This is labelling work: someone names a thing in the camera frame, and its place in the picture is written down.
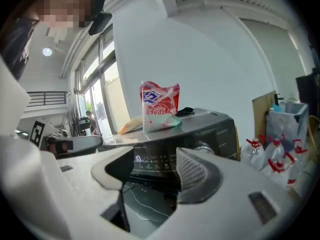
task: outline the blue logo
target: blue logo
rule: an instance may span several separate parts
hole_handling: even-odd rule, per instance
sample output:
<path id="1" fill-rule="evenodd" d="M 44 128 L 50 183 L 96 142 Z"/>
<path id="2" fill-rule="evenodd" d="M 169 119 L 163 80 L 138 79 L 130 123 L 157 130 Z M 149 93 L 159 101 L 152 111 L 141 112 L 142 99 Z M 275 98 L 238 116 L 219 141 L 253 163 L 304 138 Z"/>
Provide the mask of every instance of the blue logo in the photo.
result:
<path id="1" fill-rule="evenodd" d="M 153 90 L 147 90 L 143 92 L 143 102 L 148 102 L 148 103 L 155 103 L 155 100 L 160 96 L 159 93 L 153 91 Z"/>

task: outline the cap brim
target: cap brim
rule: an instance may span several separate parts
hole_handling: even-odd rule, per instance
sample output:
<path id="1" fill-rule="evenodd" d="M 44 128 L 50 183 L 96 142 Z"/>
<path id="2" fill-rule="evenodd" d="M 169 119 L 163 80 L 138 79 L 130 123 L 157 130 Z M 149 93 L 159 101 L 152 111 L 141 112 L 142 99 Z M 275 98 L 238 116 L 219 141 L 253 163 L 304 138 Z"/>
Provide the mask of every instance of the cap brim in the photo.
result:
<path id="1" fill-rule="evenodd" d="M 89 29 L 89 35 L 95 36 L 102 33 L 102 31 L 104 31 L 106 25 L 109 23 L 111 18 L 112 18 L 111 13 L 100 12 L 92 22 L 92 25 Z"/>

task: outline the black cap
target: black cap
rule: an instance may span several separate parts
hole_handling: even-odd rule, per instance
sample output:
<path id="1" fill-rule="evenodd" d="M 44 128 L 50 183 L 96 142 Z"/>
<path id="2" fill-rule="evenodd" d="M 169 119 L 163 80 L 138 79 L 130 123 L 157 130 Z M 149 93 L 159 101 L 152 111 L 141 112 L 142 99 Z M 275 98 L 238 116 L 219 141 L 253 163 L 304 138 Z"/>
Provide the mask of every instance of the black cap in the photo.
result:
<path id="1" fill-rule="evenodd" d="M 104 12 L 105 1 L 106 0 L 91 0 L 90 15 L 85 16 L 85 20 L 79 23 L 80 28 L 86 28 L 92 22 L 89 29 L 90 36 L 100 34 L 112 18 L 111 13 Z"/>

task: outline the black fisheye border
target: black fisheye border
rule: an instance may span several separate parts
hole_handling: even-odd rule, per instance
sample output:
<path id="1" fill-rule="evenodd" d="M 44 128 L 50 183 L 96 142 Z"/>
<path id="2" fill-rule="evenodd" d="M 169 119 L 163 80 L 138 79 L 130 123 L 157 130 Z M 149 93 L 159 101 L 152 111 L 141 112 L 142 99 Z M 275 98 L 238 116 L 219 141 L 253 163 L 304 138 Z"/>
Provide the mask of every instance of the black fisheye border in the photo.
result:
<path id="1" fill-rule="evenodd" d="M 0 0 L 1 4 L 1 18 L 0 27 L 2 28 L 4 22 L 9 16 L 14 6 L 20 0 Z M 306 29 L 311 34 L 311 37 L 316 40 L 316 48 L 319 51 L 319 30 L 320 21 L 318 17 L 319 0 L 288 0 L 291 6 L 296 10 L 300 16 L 301 21 L 304 23 Z M 309 188 L 309 193 L 305 199 L 302 200 L 296 214 L 293 214 L 287 223 L 283 225 L 282 232 L 275 232 L 277 235 L 270 236 L 270 239 L 284 239 L 284 238 L 297 238 L 301 237 L 299 234 L 308 237 L 318 235 L 319 224 L 319 211 L 320 211 L 320 197 L 319 197 L 319 167 L 313 178 L 313 182 Z M 2 234 L 8 235 L 10 238 L 36 239 L 20 222 L 20 220 L 13 213 L 8 206 L 7 201 L 0 193 L 1 216 L 2 216 Z"/>

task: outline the red plastic bag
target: red plastic bag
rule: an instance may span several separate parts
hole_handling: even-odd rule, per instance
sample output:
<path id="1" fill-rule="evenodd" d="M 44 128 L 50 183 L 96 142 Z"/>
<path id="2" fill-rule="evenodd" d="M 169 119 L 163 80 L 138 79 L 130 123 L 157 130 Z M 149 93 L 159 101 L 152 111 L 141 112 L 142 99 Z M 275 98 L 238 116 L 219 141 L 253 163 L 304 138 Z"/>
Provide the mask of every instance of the red plastic bag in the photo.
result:
<path id="1" fill-rule="evenodd" d="M 144 82 L 140 87 L 143 131 L 145 133 L 170 128 L 181 121 L 178 112 L 180 86 L 160 87 L 154 82 Z"/>

